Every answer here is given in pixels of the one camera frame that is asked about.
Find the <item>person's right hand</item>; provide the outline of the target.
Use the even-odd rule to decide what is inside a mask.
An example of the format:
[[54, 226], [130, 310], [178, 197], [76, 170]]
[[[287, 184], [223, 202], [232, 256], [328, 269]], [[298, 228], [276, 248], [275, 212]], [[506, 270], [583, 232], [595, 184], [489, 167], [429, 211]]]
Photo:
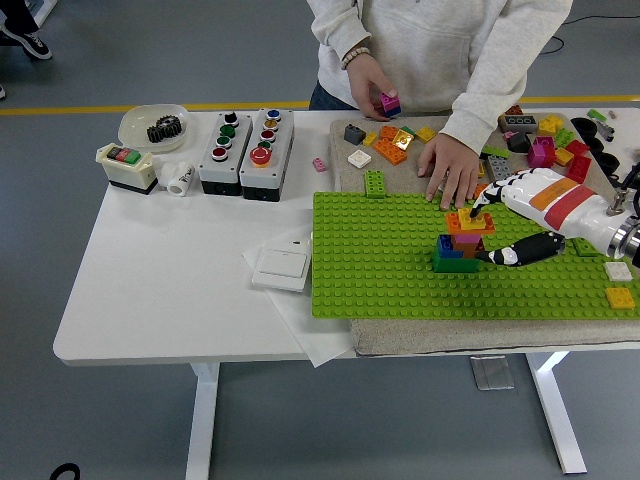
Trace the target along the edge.
[[388, 121], [375, 101], [379, 100], [380, 93], [396, 97], [398, 92], [377, 60], [367, 53], [361, 53], [348, 63], [346, 71], [351, 96], [363, 116], [377, 121]]

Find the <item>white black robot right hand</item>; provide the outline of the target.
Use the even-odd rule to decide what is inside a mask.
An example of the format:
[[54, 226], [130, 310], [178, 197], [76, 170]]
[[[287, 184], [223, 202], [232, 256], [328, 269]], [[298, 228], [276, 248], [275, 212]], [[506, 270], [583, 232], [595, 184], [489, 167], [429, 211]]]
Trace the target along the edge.
[[481, 251], [475, 255], [481, 261], [522, 267], [563, 253], [565, 241], [573, 238], [588, 241], [608, 257], [623, 256], [618, 232], [629, 213], [609, 216], [604, 197], [549, 168], [523, 170], [491, 183], [479, 194], [471, 216], [479, 216], [483, 206], [494, 203], [534, 221], [543, 231], [501, 249]]

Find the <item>person's left hand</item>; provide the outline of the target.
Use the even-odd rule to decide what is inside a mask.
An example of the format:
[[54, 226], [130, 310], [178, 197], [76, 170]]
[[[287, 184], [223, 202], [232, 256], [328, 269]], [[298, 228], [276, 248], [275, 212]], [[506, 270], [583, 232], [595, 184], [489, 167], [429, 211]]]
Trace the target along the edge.
[[440, 209], [463, 208], [477, 188], [479, 157], [462, 142], [439, 133], [428, 142], [417, 161], [417, 175], [429, 177], [425, 197], [432, 201], [443, 184]]

